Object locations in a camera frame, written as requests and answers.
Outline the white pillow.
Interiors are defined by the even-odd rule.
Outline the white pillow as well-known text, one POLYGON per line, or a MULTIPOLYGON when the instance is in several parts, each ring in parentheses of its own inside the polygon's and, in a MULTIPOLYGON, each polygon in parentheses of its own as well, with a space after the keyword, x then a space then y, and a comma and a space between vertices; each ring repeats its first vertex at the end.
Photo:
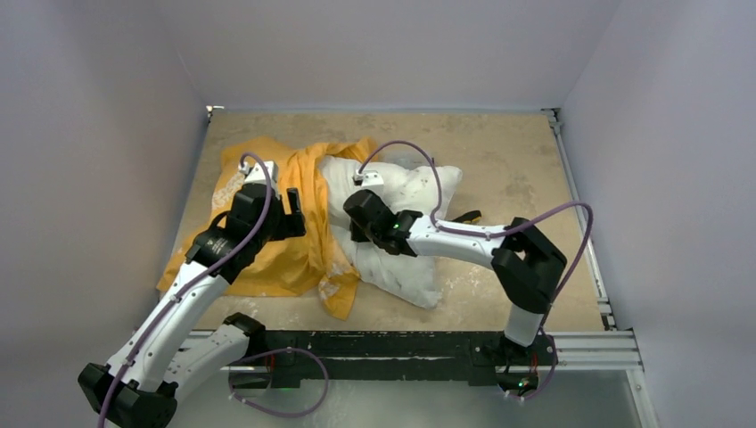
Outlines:
MULTIPOLYGON (((372 243, 351 240, 349 216, 342 206, 356 192, 353 175, 361 163, 357 160, 326 156, 319 169, 328 184, 328 215, 333 236, 362 281, 374 284, 417 307, 435 308, 441 299, 440 288, 435 284, 435 259, 430 257, 392 256, 372 243)), ((393 163, 376 162, 368 165, 384 180, 382 200, 396 212, 417 210, 429 215, 438 208, 437 219, 446 217, 463 171, 454 166, 440 166, 442 202, 438 202, 438 187, 427 165, 405 169, 393 163)))

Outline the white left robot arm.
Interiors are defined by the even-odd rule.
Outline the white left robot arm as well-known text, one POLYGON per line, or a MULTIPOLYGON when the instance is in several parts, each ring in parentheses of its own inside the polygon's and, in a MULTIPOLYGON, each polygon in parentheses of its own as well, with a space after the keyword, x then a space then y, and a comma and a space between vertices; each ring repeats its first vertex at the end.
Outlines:
POLYGON ((105 364, 89 363, 79 374, 98 426, 165 427, 180 401, 222 366, 263 359, 266 327, 241 313, 227 317, 200 344, 181 347, 266 244, 304 234, 297 189, 281 196, 265 182, 242 185, 230 209, 195 236, 172 285, 131 338, 105 364))

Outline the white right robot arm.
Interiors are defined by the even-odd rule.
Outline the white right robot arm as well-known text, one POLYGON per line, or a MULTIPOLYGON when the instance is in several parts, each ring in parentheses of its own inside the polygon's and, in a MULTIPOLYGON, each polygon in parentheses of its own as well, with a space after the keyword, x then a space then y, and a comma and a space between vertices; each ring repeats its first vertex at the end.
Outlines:
POLYGON ((514 218, 506 226, 433 221, 415 210, 393 212, 371 190, 353 193, 343 209, 360 242, 392 256, 456 259, 493 271, 512 304, 502 354, 521 363, 534 353, 567 259, 528 219, 514 218))

